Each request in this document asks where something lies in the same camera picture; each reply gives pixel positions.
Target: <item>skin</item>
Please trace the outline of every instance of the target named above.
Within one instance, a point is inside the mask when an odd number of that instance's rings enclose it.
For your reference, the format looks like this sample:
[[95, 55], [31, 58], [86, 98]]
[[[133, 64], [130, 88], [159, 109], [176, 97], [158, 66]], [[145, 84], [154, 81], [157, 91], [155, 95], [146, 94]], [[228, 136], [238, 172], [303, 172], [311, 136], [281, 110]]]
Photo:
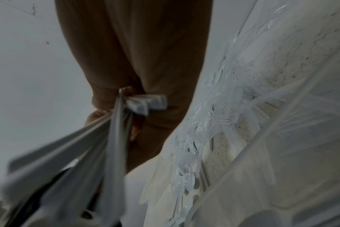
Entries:
[[92, 90], [97, 111], [127, 95], [165, 94], [166, 111], [136, 117], [128, 172], [155, 157], [183, 120], [201, 72], [212, 0], [55, 0], [59, 22]]

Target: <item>hand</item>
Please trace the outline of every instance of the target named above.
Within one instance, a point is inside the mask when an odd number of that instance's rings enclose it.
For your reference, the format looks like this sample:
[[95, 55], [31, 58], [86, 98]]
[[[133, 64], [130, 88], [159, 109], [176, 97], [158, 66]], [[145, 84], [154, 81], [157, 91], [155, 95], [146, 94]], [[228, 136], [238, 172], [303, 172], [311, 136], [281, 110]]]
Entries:
[[137, 120], [127, 168], [155, 157], [184, 118], [203, 66], [212, 0], [56, 0], [68, 45], [92, 90], [95, 120], [119, 88], [164, 94], [166, 111]]

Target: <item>clear plastic container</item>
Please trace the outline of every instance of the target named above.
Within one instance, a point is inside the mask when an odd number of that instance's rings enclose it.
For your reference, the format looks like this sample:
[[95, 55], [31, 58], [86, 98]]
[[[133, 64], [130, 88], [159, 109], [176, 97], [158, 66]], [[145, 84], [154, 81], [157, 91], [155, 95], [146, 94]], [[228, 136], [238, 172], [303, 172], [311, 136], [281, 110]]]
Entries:
[[340, 48], [284, 97], [193, 205], [186, 227], [340, 226], [339, 68]]

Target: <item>bundle of plastic utensils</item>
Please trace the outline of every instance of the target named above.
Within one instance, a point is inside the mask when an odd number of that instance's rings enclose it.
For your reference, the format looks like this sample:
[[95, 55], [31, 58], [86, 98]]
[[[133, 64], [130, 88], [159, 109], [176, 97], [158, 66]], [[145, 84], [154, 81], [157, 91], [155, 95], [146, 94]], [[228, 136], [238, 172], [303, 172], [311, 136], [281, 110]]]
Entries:
[[124, 97], [121, 89], [112, 114], [91, 125], [10, 161], [1, 183], [4, 199], [17, 205], [48, 183], [68, 163], [80, 161], [44, 193], [41, 207], [24, 223], [35, 222], [39, 213], [49, 226], [69, 226], [88, 205], [101, 182], [99, 213], [102, 226], [112, 226], [125, 211], [124, 176], [132, 115], [165, 110], [164, 95]]

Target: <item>human hand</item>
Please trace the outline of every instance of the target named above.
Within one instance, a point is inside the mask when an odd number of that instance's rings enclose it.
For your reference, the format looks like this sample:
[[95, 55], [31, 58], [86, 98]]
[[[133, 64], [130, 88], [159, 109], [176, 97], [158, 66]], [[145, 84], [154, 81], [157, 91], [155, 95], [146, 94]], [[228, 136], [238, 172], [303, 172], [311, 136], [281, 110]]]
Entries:
[[134, 121], [127, 168], [155, 157], [184, 118], [203, 66], [212, 0], [56, 0], [63, 34], [97, 108], [114, 106], [119, 88], [163, 94], [166, 111]]

